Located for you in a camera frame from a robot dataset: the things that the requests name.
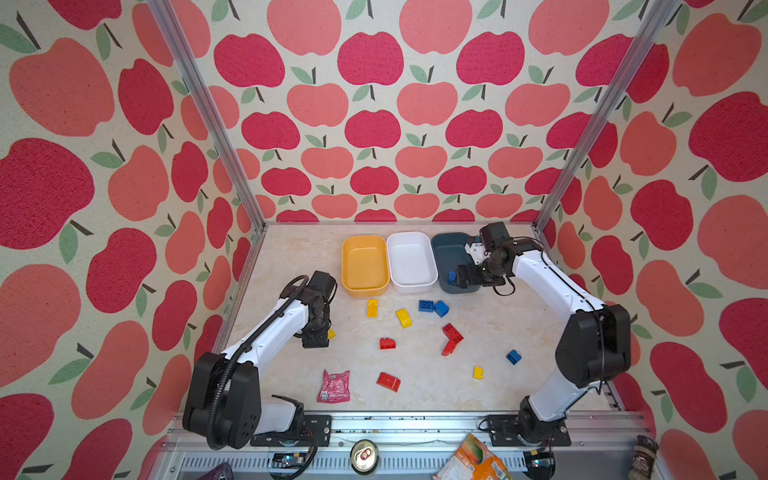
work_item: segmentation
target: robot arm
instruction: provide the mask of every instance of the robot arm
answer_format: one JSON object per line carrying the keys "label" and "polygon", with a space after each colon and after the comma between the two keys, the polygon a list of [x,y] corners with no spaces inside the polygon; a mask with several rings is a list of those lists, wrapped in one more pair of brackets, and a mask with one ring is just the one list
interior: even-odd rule
{"label": "robot arm", "polygon": [[491,223],[465,247],[474,261],[457,269],[456,284],[499,286],[516,276],[564,322],[555,350],[557,367],[543,386],[525,397],[518,436],[529,445],[545,441],[566,412],[589,389],[630,367],[630,321],[622,306],[607,306],[568,278],[533,239],[510,238],[503,223]]}

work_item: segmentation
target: blue lego brick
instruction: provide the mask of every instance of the blue lego brick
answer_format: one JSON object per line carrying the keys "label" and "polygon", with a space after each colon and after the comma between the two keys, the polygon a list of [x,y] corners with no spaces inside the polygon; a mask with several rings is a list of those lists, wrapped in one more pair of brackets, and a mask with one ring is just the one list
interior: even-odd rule
{"label": "blue lego brick", "polygon": [[520,360],[522,360],[523,357],[520,356],[517,350],[512,350],[510,353],[507,354],[507,360],[512,362],[512,365],[517,365]]}
{"label": "blue lego brick", "polygon": [[419,300],[419,312],[432,312],[435,309],[435,302],[431,300]]}
{"label": "blue lego brick", "polygon": [[448,313],[448,310],[449,310],[448,306],[445,305],[445,302],[443,302],[442,300],[438,301],[435,304],[435,313],[437,313],[441,317],[445,316],[446,313]]}

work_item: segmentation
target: trash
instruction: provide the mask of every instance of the trash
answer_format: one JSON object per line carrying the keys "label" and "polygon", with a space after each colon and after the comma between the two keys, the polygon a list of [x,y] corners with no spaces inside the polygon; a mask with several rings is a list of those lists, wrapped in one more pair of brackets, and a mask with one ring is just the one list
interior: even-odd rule
{"label": "trash", "polygon": [[510,480],[504,463],[473,434],[467,435],[456,453],[432,480]]}
{"label": "trash", "polygon": [[349,370],[344,373],[330,374],[323,370],[323,386],[317,394],[321,403],[341,403],[349,401]]}

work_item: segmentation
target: apple wallpaper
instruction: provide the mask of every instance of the apple wallpaper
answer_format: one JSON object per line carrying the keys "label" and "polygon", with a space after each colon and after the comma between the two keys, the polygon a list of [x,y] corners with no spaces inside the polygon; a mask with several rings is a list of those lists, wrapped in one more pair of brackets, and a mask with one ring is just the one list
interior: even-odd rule
{"label": "apple wallpaper", "polygon": [[634,319],[614,384],[678,480],[768,478],[766,14],[681,2],[553,216],[553,258]]}
{"label": "apple wallpaper", "polygon": [[253,228],[159,51],[146,3],[0,2],[2,480],[146,478],[227,314]]}
{"label": "apple wallpaper", "polygon": [[[270,223],[532,220],[647,9],[193,1],[210,27],[198,67]],[[629,101],[661,86],[666,49],[654,55]],[[206,138],[188,106],[188,131]],[[594,162],[617,148],[609,125]]]}

